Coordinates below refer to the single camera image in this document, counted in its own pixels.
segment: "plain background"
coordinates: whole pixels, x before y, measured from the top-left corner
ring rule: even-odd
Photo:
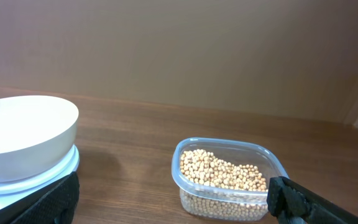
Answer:
[[[0,86],[352,123],[358,1],[0,0]]]

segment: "white plate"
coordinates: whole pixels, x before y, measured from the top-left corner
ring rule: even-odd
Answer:
[[[61,173],[68,165],[73,156],[75,155],[75,146],[71,147],[65,157],[51,169],[26,179],[16,180],[12,182],[3,182],[0,183],[0,195],[1,194],[11,194],[20,192],[22,190],[27,190],[32,187],[36,187],[40,184],[45,183],[46,181],[56,177]]]
[[[0,195],[0,209],[30,195],[31,193],[34,193],[35,191],[41,189],[42,187],[47,186],[48,184],[51,184],[52,182],[61,179],[62,177],[71,174],[71,172],[76,171],[78,164],[80,163],[80,154],[78,153],[78,149],[75,147],[75,154],[74,157],[71,159],[69,165],[63,172],[61,172],[59,175],[57,175],[55,178],[52,178],[51,180],[38,185],[34,188],[31,188],[29,190],[24,190],[15,194],[7,194],[7,195]]]
[[[76,134],[78,108],[53,96],[0,99],[0,182],[49,170],[67,154]]]

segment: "bowl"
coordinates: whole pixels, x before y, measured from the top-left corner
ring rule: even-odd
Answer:
[[[74,143],[78,108],[53,96],[0,99],[0,182],[37,175]]]
[[[172,158],[172,177],[180,188],[182,207],[190,214],[233,221],[258,221],[267,212],[267,193],[248,190],[223,189],[196,184],[180,170],[180,156],[184,151],[204,149],[226,162],[239,166],[252,164],[266,178],[288,177],[278,159],[262,146],[240,141],[189,138],[178,144]]]

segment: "transparent container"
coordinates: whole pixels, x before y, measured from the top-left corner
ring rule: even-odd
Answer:
[[[252,164],[266,178],[288,177],[278,159],[262,146],[240,141],[189,138],[180,142],[172,158],[172,177],[180,187],[183,208],[190,214],[220,220],[257,221],[267,212],[267,192],[230,190],[196,184],[180,172],[180,156],[184,151],[204,149],[236,166]]]

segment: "brown wooden surface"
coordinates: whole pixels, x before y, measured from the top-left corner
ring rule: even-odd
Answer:
[[[74,223],[220,223],[180,204],[171,177],[188,137],[260,144],[299,184],[358,215],[358,131],[340,124],[0,88],[0,98],[53,95],[80,109],[80,201]],[[266,216],[260,223],[276,223]]]

